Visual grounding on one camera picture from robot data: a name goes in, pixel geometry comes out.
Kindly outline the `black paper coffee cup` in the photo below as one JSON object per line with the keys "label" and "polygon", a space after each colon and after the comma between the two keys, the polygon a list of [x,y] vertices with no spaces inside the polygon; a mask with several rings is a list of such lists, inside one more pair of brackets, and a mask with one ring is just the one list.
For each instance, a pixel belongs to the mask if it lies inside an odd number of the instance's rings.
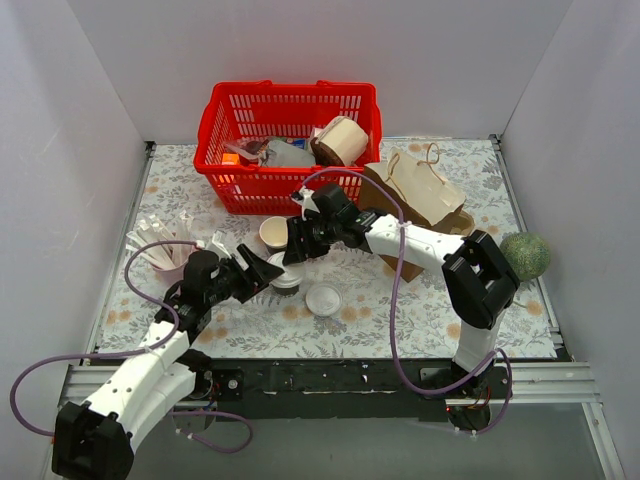
{"label": "black paper coffee cup", "polygon": [[300,281],[293,281],[293,282],[274,281],[271,283],[271,287],[273,288],[276,294],[283,297],[289,297],[289,296],[296,295],[299,292],[300,284],[301,284]]}

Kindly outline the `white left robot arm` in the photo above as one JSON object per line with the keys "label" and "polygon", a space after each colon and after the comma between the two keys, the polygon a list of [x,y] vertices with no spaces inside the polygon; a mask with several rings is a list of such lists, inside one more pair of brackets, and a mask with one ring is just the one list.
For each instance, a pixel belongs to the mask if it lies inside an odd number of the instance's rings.
{"label": "white left robot arm", "polygon": [[212,307],[241,303],[283,275],[281,267],[240,245],[238,259],[222,247],[193,251],[182,278],[161,302],[155,321],[115,373],[82,403],[66,403],[56,417],[52,470],[67,479],[124,479],[136,450],[177,402],[205,398],[211,373],[187,366],[184,355],[204,329]]}

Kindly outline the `orange snack box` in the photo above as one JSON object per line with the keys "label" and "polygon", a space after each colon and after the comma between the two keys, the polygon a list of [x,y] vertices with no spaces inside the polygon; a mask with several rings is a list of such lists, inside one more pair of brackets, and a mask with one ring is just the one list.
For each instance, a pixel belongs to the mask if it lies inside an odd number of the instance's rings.
{"label": "orange snack box", "polygon": [[225,152],[221,159],[221,164],[225,166],[241,165],[241,158],[239,154]]}

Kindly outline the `brown cardboard cup carrier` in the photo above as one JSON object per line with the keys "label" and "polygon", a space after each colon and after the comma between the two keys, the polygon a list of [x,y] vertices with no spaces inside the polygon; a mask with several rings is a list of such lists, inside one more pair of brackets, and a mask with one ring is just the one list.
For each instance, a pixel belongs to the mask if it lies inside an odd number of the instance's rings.
{"label": "brown cardboard cup carrier", "polygon": [[452,212],[446,218],[445,232],[448,234],[468,236],[474,229],[474,218],[465,210]]}

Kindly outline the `brown paper bag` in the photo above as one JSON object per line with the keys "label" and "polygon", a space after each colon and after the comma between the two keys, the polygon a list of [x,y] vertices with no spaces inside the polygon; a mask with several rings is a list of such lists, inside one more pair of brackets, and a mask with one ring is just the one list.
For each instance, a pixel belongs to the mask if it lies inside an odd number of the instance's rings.
{"label": "brown paper bag", "polygon": [[358,206],[395,214],[398,203],[404,218],[413,224],[444,233],[446,218],[463,210],[465,193],[438,172],[440,147],[429,143],[422,159],[393,147],[385,162],[364,166]]}

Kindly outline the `clear plastic snack packet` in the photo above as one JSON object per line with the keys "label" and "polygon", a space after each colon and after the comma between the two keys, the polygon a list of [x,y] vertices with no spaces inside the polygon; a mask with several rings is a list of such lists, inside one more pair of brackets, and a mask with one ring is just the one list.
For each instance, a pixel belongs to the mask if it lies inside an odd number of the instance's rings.
{"label": "clear plastic snack packet", "polygon": [[237,154],[243,165],[261,165],[268,156],[267,145],[267,140],[235,140],[224,144],[225,152]]}

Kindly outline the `white plastic cup lid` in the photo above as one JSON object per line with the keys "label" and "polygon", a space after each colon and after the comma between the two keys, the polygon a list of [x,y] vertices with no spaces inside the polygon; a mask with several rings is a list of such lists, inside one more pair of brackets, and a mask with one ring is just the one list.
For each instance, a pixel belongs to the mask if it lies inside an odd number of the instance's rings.
{"label": "white plastic cup lid", "polygon": [[307,291],[305,303],[313,315],[331,317],[340,310],[342,295],[332,284],[316,283]]}

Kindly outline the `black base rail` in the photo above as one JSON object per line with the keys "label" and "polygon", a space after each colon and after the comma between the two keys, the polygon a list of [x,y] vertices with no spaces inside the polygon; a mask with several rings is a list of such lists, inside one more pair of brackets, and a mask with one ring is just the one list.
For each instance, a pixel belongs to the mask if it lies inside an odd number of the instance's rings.
{"label": "black base rail", "polygon": [[580,404],[600,398],[586,363],[497,361],[484,383],[440,397],[407,389],[386,359],[216,360],[179,410],[209,407],[249,419],[418,418],[444,422],[465,408]]}

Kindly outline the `grey crumpled pouch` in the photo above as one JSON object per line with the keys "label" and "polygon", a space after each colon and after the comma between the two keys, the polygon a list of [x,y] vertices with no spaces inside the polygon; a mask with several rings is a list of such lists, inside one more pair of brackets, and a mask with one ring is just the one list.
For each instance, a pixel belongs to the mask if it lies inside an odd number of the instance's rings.
{"label": "grey crumpled pouch", "polygon": [[279,139],[268,142],[266,153],[262,165],[269,168],[309,168],[316,164],[313,154]]}

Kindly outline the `red plastic shopping basket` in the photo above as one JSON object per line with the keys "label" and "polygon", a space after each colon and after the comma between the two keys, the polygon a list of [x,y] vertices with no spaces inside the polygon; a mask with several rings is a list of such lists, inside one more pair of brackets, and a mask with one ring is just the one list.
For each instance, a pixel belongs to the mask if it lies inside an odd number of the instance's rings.
{"label": "red plastic shopping basket", "polygon": [[335,183],[358,200],[381,137],[370,83],[221,82],[203,112],[194,167],[228,212],[291,216],[302,183]]}

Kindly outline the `pink cup of straws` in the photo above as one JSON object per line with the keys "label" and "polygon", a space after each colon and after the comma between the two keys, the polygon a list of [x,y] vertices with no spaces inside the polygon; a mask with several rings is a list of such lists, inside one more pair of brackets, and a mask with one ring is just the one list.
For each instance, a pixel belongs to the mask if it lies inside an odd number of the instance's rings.
{"label": "pink cup of straws", "polygon": [[126,249],[135,252],[137,249],[152,243],[159,245],[149,247],[141,257],[167,285],[181,281],[184,269],[198,244],[192,235],[194,217],[182,211],[168,225],[157,214],[150,214],[140,219],[134,228],[126,233],[129,241]]}

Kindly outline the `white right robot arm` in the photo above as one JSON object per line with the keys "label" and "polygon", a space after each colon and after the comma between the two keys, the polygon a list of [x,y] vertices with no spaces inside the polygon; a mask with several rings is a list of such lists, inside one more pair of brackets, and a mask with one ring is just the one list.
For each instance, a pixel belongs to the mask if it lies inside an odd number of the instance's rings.
{"label": "white right robot arm", "polygon": [[301,213],[287,221],[285,265],[325,256],[333,244],[342,243],[441,273],[461,330],[451,363],[452,383],[434,392],[455,389],[471,398],[486,389],[500,324],[520,285],[489,234],[438,233],[379,209],[361,210],[336,184],[317,191],[302,187],[291,198]]}

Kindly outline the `green melon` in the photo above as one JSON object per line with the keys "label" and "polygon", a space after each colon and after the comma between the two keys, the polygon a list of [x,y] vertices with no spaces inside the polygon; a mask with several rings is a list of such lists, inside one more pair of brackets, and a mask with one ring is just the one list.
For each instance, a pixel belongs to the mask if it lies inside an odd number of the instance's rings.
{"label": "green melon", "polygon": [[522,282],[540,277],[551,263],[548,243],[535,233],[510,234],[502,240],[500,249]]}

